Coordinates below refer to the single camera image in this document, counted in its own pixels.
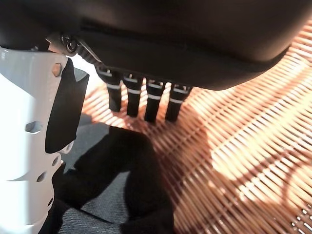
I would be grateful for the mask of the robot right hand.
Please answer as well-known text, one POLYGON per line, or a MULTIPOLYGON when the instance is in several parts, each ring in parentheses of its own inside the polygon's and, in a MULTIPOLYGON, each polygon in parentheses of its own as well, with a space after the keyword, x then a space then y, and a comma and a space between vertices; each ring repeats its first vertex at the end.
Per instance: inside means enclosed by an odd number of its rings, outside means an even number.
POLYGON ((173 206, 150 140, 81 114, 89 74, 119 111, 154 122, 165 84, 176 121, 192 88, 224 90, 271 69, 312 13, 309 0, 3 0, 0 231, 171 234, 173 206))

